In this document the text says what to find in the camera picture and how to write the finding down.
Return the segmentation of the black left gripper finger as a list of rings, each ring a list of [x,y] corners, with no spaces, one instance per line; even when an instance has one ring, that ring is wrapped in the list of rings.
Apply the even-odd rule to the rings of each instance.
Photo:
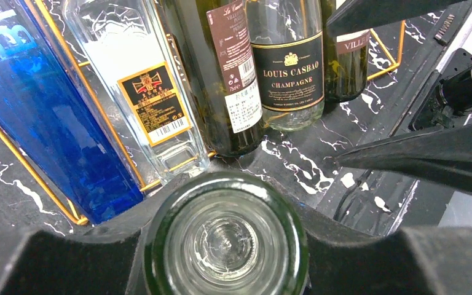
[[[326,22],[331,37],[387,25],[444,9],[462,0],[348,0]]]
[[[427,128],[357,146],[341,167],[392,171],[472,194],[472,124]]]
[[[385,237],[286,198],[307,233],[310,294],[472,294],[472,197],[455,193],[437,226]]]
[[[177,176],[82,235],[63,237],[32,227],[0,230],[0,294],[147,294],[143,252],[149,225],[188,179]]]

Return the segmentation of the dark green wine bottle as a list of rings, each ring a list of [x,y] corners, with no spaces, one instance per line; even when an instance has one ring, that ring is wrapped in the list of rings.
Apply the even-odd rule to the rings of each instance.
[[[368,79],[368,29],[330,37],[323,28],[324,93],[329,103],[355,99]]]

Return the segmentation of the clear labelled wine bottle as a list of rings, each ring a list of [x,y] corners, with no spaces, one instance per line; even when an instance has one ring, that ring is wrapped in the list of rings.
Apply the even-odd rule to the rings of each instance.
[[[246,1],[263,119],[275,130],[303,129],[325,105],[321,2]]]

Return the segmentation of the blue tall glass bottle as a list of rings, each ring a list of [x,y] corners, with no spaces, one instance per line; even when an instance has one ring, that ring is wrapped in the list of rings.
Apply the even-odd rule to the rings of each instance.
[[[0,1],[0,126],[92,223],[143,200],[24,1]]]

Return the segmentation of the clear tall bottle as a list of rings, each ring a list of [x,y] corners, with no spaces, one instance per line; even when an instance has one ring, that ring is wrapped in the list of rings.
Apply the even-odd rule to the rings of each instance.
[[[175,189],[149,225],[149,294],[302,294],[309,246],[291,202],[251,175],[221,171]]]

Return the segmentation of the clear square liquor bottle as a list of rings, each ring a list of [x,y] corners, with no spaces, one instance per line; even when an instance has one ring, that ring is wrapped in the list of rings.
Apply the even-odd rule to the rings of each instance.
[[[62,12],[163,183],[209,164],[157,1],[64,1]]]

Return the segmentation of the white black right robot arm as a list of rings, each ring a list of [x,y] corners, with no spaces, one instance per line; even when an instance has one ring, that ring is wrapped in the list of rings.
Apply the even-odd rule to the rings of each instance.
[[[453,1],[345,1],[326,22],[332,36],[386,25],[441,9]],[[420,93],[422,105],[409,124],[412,131],[440,126],[453,128],[455,117],[472,111],[472,55],[457,49],[443,72],[432,75],[431,89]]]

